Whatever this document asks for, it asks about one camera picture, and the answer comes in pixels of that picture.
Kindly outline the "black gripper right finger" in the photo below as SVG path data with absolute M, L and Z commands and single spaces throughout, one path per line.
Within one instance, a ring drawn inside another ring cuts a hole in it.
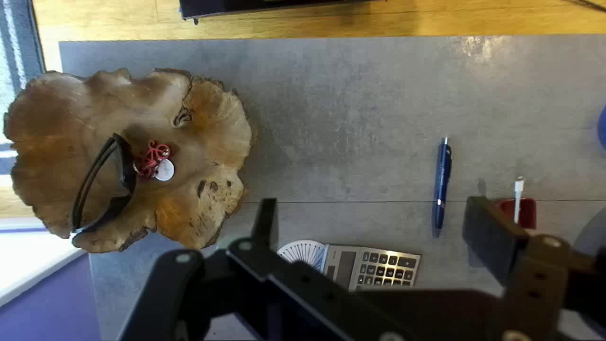
M 568 241 L 515 226 L 487 198 L 470 198 L 462 237 L 504 287 L 489 336 L 502 341 L 557 341 L 563 311 L 606 334 L 604 251 L 576 251 Z

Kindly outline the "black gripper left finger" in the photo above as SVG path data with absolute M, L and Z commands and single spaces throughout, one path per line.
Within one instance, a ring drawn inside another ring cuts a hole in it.
M 271 247 L 279 201 L 263 199 L 250 237 L 205 258 L 163 254 L 125 323 L 119 341 L 203 341 L 210 323 L 235 315 L 263 341 L 405 341 L 371 304 Z

